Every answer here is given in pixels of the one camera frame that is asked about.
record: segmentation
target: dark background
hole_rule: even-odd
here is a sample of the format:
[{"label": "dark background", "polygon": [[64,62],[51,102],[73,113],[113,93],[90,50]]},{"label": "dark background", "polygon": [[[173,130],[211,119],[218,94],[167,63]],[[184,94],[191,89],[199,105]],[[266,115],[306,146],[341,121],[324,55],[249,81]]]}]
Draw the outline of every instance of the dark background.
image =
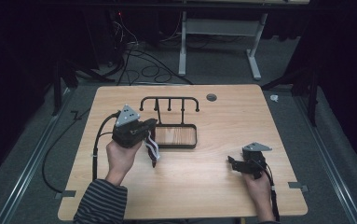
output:
[{"label": "dark background", "polygon": [[[319,84],[357,153],[357,1],[311,4],[342,9],[312,16],[270,13],[263,38],[278,35],[283,41],[302,36],[286,73],[317,61]],[[114,44],[109,20],[111,13],[112,20],[117,20],[117,10],[109,8],[109,14],[105,13],[105,9],[56,9],[0,2],[0,164],[26,121],[43,104],[44,94],[53,82],[53,66],[59,59],[69,58],[87,68],[117,61],[122,49]],[[174,13],[178,14],[122,11],[128,28],[154,46],[160,39],[159,31],[170,35],[175,30]],[[230,13],[227,18],[203,12],[190,16],[240,19],[249,15]]]}]

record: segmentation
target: hand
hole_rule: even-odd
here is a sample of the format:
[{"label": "hand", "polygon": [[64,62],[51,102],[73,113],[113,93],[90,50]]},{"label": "hand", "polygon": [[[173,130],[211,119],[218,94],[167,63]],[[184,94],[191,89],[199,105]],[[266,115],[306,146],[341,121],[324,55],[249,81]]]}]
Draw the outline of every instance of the hand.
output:
[{"label": "hand", "polygon": [[134,164],[135,154],[141,147],[142,142],[137,143],[134,147],[121,147],[115,141],[110,142],[106,146],[106,153],[108,156],[109,172],[105,180],[109,181],[115,186],[119,186],[126,173]]},{"label": "hand", "polygon": [[271,186],[268,176],[263,172],[260,178],[254,179],[253,175],[241,174],[251,199],[254,201],[258,221],[274,221],[275,217],[270,202]]}]

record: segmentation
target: striped shirt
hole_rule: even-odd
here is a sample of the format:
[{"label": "striped shirt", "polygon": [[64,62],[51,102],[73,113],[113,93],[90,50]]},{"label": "striped shirt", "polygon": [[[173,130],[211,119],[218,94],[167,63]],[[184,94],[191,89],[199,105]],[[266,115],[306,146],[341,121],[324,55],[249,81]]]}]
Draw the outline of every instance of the striped shirt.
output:
[{"label": "striped shirt", "polygon": [[90,183],[83,196],[74,223],[123,223],[128,190],[103,179]]}]

